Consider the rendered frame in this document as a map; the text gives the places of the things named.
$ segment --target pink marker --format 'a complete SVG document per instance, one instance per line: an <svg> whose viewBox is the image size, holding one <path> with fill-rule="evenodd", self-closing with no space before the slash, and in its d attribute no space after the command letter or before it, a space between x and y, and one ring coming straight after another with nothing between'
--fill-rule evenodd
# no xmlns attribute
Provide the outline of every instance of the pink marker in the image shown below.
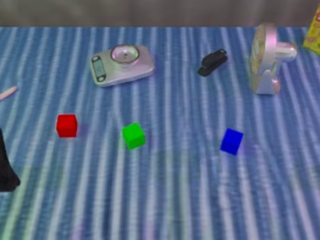
<svg viewBox="0 0 320 240"><path fill-rule="evenodd" d="M0 101L3 99L9 97L11 94L13 94L17 90L17 86L10 87L6 91L0 94Z"/></svg>

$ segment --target red cube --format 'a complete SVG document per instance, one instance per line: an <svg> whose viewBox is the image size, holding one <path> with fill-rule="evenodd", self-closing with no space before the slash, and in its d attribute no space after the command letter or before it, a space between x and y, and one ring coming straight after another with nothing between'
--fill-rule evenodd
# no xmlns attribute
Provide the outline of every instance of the red cube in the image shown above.
<svg viewBox="0 0 320 240"><path fill-rule="evenodd" d="M75 138L78 129L76 115L59 114L55 128L60 138Z"/></svg>

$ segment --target digital scale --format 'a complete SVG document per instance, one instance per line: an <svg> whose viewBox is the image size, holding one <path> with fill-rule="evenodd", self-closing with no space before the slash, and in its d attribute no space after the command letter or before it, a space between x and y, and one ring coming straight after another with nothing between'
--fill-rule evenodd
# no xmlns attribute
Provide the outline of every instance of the digital scale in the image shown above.
<svg viewBox="0 0 320 240"><path fill-rule="evenodd" d="M275 95L280 91L279 72L282 63L293 61L297 46L290 42L277 42L277 29L272 23L257 27L251 58L250 85L256 94Z"/></svg>
<svg viewBox="0 0 320 240"><path fill-rule="evenodd" d="M155 64L145 46L121 44L92 56L90 68L94 83L109 87L149 77Z"/></svg>

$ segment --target blue striped fabric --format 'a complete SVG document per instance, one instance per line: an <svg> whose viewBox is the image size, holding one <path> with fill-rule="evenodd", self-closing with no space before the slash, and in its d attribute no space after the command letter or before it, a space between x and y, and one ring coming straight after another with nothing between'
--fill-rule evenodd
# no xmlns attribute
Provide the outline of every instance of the blue striped fabric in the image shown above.
<svg viewBox="0 0 320 240"><path fill-rule="evenodd" d="M21 179L0 195L2 240L319 240L320 58L306 28L279 28L299 45L281 91L249 88L254 28L0 28L0 102L9 160ZM156 73L94 85L89 57L146 45ZM228 61L197 75L201 58ZM75 113L78 137L57 136ZM147 143L128 150L123 126ZM244 133L237 156L220 151Z"/></svg>

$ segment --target green cube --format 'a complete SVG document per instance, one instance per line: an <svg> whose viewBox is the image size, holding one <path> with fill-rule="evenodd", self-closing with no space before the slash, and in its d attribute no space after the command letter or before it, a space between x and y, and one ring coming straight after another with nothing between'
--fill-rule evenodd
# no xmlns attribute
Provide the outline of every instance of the green cube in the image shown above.
<svg viewBox="0 0 320 240"><path fill-rule="evenodd" d="M135 149L146 143L146 135L137 122L122 128L122 135L129 149Z"/></svg>

